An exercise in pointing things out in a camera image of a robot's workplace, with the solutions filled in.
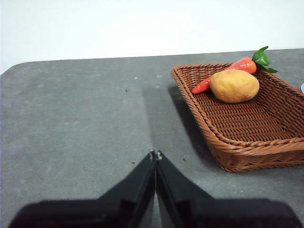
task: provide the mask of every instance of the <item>gray table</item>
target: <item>gray table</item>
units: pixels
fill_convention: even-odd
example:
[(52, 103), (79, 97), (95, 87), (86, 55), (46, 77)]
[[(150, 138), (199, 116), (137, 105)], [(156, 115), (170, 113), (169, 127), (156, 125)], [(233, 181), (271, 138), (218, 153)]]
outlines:
[[(304, 49), (267, 51), (277, 75), (304, 82)], [(30, 62), (1, 76), (1, 227), (23, 205), (97, 198), (160, 149), (215, 198), (269, 198), (304, 221), (304, 166), (222, 171), (170, 75), (174, 65), (253, 52)], [(153, 227), (160, 226), (154, 204)]]

